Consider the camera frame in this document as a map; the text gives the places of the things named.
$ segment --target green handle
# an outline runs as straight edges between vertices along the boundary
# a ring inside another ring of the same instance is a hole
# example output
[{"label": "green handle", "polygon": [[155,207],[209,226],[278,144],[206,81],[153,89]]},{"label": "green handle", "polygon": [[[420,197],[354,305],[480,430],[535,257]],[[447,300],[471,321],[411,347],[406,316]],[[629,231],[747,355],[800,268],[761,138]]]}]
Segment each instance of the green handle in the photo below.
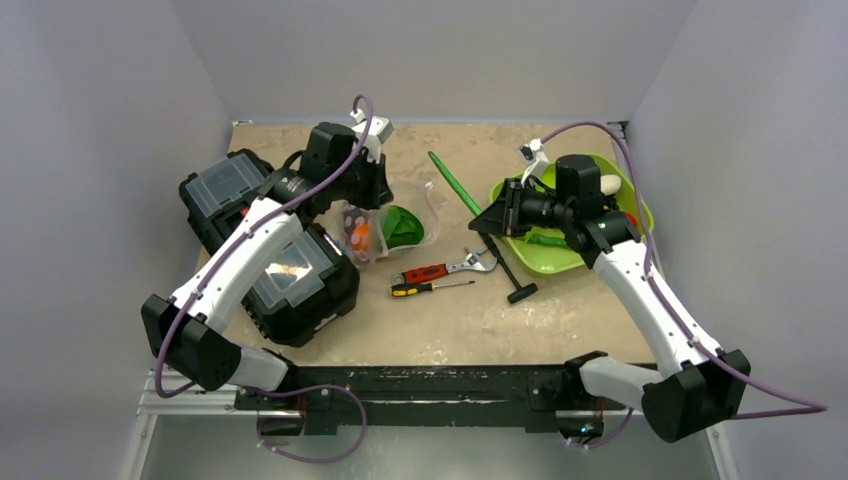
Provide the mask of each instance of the green handle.
[{"label": "green handle", "polygon": [[436,168],[439,169],[439,173],[441,173],[442,176],[445,177],[445,180],[447,180],[448,185],[450,185],[453,191],[456,192],[457,196],[459,196],[459,199],[462,200],[462,203],[464,203],[465,206],[468,207],[469,210],[471,210],[471,213],[474,214],[475,217],[483,213],[483,210],[480,208],[479,205],[477,205],[477,202],[474,201],[474,198],[472,198],[471,195],[465,190],[465,188],[462,187],[462,184],[459,183],[459,180],[457,180],[456,177],[454,177],[453,174],[450,173],[448,167],[446,167],[445,164],[442,163],[439,157],[437,157],[436,154],[433,152],[427,152],[427,155],[430,155],[430,160],[432,160],[433,163],[436,165]]}]

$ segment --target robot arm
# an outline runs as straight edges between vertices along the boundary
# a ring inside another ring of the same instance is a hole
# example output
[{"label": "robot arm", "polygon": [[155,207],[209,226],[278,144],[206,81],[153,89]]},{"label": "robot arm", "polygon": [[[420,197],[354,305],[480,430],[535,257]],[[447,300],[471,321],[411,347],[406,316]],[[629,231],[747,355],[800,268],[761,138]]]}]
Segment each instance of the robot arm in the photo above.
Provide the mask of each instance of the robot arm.
[{"label": "robot arm", "polygon": [[[266,351],[235,345],[223,337],[233,311],[274,255],[304,234],[303,225],[329,209],[335,200],[348,200],[365,209],[379,208],[393,195],[385,175],[382,143],[392,133],[391,122],[374,117],[364,132],[364,114],[352,112],[353,129],[322,123],[315,127],[301,159],[300,169],[290,165],[273,172],[252,202],[244,220],[206,265],[166,300],[151,295],[142,306],[142,318],[154,356],[159,355],[166,332],[187,303],[165,362],[206,390],[225,383],[273,391],[280,388],[291,366]],[[350,167],[327,188],[298,205],[293,213],[273,218],[255,231],[261,218],[303,195],[331,175],[350,154],[357,138],[367,135],[365,146]],[[199,289],[202,279],[211,280]]]},{"label": "robot arm", "polygon": [[[660,438],[673,442],[736,414],[745,384],[722,371],[689,342],[645,278],[645,246],[625,215],[601,192],[600,169],[591,157],[569,155],[556,162],[556,190],[539,192],[518,179],[504,180],[498,199],[471,221],[471,230],[520,237],[533,226],[557,228],[586,266],[621,300],[657,361],[658,371],[628,365],[605,354],[578,359],[583,391],[641,410]],[[681,314],[700,343],[748,374],[740,351],[725,353],[686,311],[652,268],[663,296]]]}]

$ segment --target screwdriver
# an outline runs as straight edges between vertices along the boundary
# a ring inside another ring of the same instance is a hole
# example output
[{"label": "screwdriver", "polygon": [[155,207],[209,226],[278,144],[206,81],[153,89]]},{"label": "screwdriver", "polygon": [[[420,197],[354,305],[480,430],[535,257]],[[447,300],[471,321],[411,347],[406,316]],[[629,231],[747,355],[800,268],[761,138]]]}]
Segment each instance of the screwdriver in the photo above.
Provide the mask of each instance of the screwdriver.
[{"label": "screwdriver", "polygon": [[393,297],[409,297],[421,292],[432,292],[437,288],[456,287],[457,285],[470,285],[472,283],[474,283],[474,280],[468,280],[466,282],[442,283],[441,285],[435,285],[432,283],[401,283],[400,285],[392,285],[390,292]]}]

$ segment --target red tool handle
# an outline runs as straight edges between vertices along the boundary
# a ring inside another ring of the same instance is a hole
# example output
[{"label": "red tool handle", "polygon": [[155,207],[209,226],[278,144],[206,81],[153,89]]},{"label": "red tool handle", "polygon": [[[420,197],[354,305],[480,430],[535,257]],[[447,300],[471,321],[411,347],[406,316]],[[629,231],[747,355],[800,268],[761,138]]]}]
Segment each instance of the red tool handle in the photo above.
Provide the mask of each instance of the red tool handle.
[{"label": "red tool handle", "polygon": [[444,263],[440,265],[430,265],[429,267],[416,268],[407,270],[403,275],[404,283],[423,283],[442,278],[448,274],[448,269]]}]

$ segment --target black t-handle tool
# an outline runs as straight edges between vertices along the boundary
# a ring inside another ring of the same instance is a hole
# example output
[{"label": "black t-handle tool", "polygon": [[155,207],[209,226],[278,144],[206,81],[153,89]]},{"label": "black t-handle tool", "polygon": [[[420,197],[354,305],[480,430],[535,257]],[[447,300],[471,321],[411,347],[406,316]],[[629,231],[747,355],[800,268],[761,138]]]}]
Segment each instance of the black t-handle tool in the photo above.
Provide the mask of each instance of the black t-handle tool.
[{"label": "black t-handle tool", "polygon": [[480,238],[483,239],[483,243],[486,245],[486,248],[488,248],[489,251],[492,252],[492,255],[494,255],[495,258],[498,260],[498,263],[501,267],[503,267],[504,272],[506,272],[506,275],[509,277],[509,280],[512,282],[513,286],[515,286],[515,291],[510,293],[506,297],[507,301],[511,305],[524,300],[525,298],[529,297],[530,295],[533,295],[539,290],[539,287],[535,283],[530,283],[522,287],[521,284],[518,282],[518,279],[515,278],[515,275],[513,275],[512,270],[510,270],[507,266],[503,255],[501,255],[501,251],[498,248],[498,245],[495,243],[495,240],[492,239],[492,237],[489,236],[488,233],[477,233],[480,234]]}]

